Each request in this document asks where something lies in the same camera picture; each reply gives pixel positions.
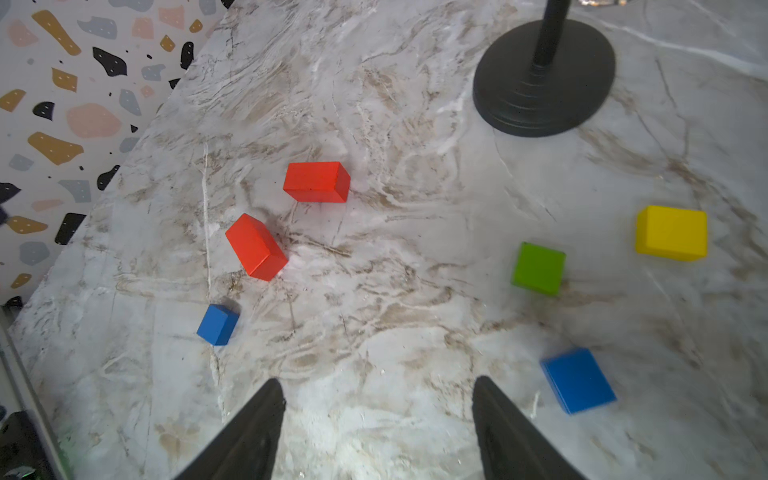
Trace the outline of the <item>black round microphone stand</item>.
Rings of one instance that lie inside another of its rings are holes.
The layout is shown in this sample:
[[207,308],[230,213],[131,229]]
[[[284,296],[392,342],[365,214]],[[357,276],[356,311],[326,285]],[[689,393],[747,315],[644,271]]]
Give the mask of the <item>black round microphone stand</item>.
[[473,101],[493,128],[548,137],[580,126],[603,105],[616,55],[603,33],[567,18],[570,5],[549,0],[541,20],[510,30],[483,54]]

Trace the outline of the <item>red rectangular wood block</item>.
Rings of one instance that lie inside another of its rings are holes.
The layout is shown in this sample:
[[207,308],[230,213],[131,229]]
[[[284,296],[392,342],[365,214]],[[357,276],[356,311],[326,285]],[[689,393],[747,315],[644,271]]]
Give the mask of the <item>red rectangular wood block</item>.
[[283,190],[298,202],[345,203],[350,183],[340,162],[291,163]]

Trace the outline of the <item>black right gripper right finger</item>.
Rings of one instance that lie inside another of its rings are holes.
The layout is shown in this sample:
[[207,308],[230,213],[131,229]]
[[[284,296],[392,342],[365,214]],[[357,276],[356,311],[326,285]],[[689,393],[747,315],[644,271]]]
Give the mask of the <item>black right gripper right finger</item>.
[[584,479],[487,376],[475,380],[472,415],[485,479]]

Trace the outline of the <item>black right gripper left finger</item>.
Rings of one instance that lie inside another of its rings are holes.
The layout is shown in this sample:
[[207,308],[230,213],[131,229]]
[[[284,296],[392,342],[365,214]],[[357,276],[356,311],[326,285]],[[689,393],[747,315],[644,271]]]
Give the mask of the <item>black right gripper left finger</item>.
[[267,380],[179,479],[270,479],[286,400],[279,381]]

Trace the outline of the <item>small yellow wood cube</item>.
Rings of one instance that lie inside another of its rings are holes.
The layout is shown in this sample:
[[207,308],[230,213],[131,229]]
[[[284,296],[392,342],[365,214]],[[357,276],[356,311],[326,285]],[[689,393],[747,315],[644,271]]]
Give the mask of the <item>small yellow wood cube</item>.
[[635,250],[676,261],[708,254],[708,217],[704,211],[649,205],[636,219]]

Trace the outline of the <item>small blue wood cube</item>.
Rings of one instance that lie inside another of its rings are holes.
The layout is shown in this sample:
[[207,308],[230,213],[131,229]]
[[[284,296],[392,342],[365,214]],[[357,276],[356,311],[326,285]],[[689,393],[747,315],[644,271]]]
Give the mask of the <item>small blue wood cube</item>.
[[227,345],[238,319],[239,314],[224,305],[211,304],[201,320],[197,335],[212,346]]

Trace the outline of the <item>small green wood cube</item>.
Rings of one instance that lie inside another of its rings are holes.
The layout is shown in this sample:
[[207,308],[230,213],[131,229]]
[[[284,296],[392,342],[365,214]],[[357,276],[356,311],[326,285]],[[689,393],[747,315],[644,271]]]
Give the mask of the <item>small green wood cube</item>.
[[530,242],[522,242],[511,283],[544,295],[557,296],[565,269],[566,254]]

